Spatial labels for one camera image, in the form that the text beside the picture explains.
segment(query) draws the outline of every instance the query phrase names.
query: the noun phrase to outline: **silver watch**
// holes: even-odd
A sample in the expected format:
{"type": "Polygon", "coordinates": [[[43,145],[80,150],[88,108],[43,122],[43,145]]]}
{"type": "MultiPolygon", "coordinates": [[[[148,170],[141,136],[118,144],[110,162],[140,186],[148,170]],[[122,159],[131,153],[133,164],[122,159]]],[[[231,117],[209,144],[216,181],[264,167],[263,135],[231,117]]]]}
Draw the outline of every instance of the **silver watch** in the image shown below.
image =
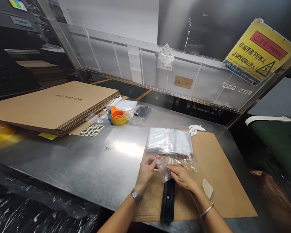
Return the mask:
{"type": "Polygon", "coordinates": [[[143,199],[143,196],[140,196],[138,193],[136,193],[135,189],[133,188],[133,190],[130,192],[130,194],[133,196],[133,198],[135,199],[135,201],[137,203],[141,202],[143,199]]]}

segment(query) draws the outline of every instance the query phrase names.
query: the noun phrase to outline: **yellow floor line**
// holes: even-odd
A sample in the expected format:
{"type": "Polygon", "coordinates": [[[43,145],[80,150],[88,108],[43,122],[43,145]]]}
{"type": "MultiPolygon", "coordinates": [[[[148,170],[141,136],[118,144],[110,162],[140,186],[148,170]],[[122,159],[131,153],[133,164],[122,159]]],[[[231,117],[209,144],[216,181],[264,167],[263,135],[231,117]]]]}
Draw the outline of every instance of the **yellow floor line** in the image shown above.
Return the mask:
{"type": "Polygon", "coordinates": [[[101,81],[94,82],[94,83],[91,83],[91,84],[94,85],[94,84],[97,84],[97,83],[103,83],[103,82],[106,82],[106,81],[109,81],[109,80],[112,80],[112,79],[101,80],[101,81]]]}
{"type": "Polygon", "coordinates": [[[141,100],[143,97],[145,97],[147,94],[149,94],[152,90],[148,90],[147,92],[143,93],[141,96],[139,96],[136,100],[139,101],[141,100]]]}

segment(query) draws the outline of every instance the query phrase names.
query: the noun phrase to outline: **plexiglass panel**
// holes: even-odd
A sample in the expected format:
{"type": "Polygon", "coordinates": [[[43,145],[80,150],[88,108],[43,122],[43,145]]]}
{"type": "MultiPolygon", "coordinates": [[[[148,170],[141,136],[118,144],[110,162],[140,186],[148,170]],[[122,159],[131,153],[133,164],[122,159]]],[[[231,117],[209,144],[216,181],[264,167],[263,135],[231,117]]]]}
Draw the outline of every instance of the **plexiglass panel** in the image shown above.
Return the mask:
{"type": "Polygon", "coordinates": [[[86,38],[84,28],[58,23],[82,67],[99,71],[99,66],[86,38]]]}
{"type": "Polygon", "coordinates": [[[158,68],[161,46],[96,30],[59,23],[80,65],[169,93],[199,99],[234,110],[265,84],[257,87],[225,69],[221,62],[172,49],[172,70],[158,68]],[[189,83],[176,82],[176,76],[189,83]],[[223,88],[224,84],[235,86],[223,88]]]}

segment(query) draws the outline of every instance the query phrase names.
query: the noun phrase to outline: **stack of cardboard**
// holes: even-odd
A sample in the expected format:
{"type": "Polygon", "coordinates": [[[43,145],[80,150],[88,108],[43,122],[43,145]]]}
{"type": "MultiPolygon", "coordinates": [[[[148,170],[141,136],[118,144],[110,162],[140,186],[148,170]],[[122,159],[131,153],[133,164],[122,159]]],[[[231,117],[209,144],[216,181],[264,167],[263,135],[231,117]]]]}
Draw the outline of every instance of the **stack of cardboard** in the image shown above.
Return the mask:
{"type": "Polygon", "coordinates": [[[43,87],[51,87],[67,83],[62,69],[46,61],[16,61],[19,65],[28,68],[43,87]]]}
{"type": "Polygon", "coordinates": [[[0,101],[0,122],[64,136],[119,91],[77,81],[0,101]]]}

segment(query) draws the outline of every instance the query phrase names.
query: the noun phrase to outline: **silver bangle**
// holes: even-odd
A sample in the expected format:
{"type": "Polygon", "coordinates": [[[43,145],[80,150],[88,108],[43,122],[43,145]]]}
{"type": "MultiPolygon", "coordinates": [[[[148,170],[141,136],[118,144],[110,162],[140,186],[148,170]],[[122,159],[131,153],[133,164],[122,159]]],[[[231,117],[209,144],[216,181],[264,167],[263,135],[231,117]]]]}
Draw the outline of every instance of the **silver bangle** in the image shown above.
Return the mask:
{"type": "Polygon", "coordinates": [[[139,195],[136,191],[135,188],[133,188],[133,190],[130,192],[130,194],[133,196],[133,198],[135,199],[135,201],[137,203],[141,202],[143,199],[143,196],[139,195]]]}
{"type": "Polygon", "coordinates": [[[204,218],[206,216],[206,214],[212,209],[212,207],[214,207],[214,204],[212,202],[211,202],[211,204],[212,205],[208,209],[206,209],[206,211],[204,213],[202,213],[200,215],[200,218],[204,218]]]}

